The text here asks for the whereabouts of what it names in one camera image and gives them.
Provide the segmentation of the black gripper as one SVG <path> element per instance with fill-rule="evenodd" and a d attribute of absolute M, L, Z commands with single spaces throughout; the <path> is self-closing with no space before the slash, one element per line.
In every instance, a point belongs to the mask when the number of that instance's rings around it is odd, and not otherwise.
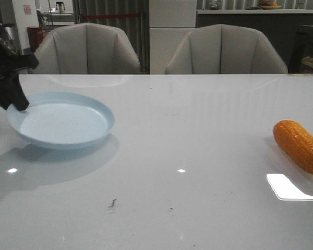
<path fill-rule="evenodd" d="M 29 102 L 19 81 L 19 72 L 35 69 L 39 65 L 34 53 L 22 55 L 14 47 L 13 40 L 0 25 L 0 107 L 4 110 L 13 104 L 18 110 L 25 110 Z"/>

